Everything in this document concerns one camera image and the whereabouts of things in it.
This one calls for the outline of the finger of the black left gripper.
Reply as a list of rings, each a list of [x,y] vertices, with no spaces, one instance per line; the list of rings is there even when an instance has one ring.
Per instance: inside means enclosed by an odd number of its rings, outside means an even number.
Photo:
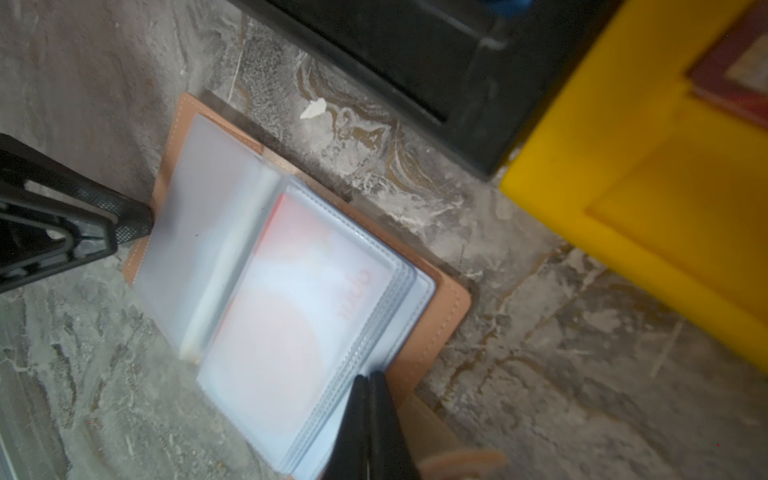
[[[113,255],[150,234],[146,204],[1,136],[1,291]]]

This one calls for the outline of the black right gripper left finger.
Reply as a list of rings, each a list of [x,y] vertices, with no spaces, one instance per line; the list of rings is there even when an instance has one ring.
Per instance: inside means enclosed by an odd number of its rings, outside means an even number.
[[[370,444],[370,383],[355,377],[323,480],[366,480]]]

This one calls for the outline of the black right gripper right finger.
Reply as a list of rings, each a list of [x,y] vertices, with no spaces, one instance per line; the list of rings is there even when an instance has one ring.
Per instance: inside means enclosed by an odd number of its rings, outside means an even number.
[[[419,480],[383,372],[369,378],[369,478]]]

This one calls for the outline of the tan leather card holder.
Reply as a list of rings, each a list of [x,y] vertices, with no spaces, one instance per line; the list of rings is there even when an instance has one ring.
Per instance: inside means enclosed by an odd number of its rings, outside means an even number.
[[[471,307],[416,250],[190,94],[124,267],[218,410],[290,479],[480,479],[415,396]]]

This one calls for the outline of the red credit card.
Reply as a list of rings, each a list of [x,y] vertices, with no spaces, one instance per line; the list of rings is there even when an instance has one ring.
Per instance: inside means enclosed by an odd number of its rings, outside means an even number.
[[[198,381],[245,438],[284,453],[397,269],[300,192],[278,199]]]

